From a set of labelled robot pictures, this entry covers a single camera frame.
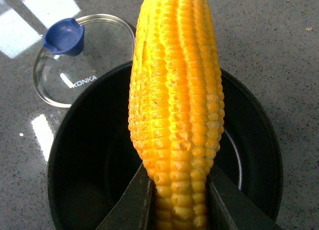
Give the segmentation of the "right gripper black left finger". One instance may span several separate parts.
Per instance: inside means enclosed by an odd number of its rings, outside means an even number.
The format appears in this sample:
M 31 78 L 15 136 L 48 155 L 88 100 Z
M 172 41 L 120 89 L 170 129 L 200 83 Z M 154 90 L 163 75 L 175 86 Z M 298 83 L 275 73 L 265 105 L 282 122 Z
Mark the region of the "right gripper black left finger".
M 119 201 L 98 225 L 98 230 L 150 230 L 154 184 L 140 165 Z

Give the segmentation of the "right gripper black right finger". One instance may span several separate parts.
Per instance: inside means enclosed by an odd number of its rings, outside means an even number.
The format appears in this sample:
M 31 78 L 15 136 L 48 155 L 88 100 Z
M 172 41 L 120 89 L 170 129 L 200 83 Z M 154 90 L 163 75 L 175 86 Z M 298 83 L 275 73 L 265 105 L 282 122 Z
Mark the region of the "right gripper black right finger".
M 212 230 L 280 230 L 215 164 L 208 175 L 209 220 Z

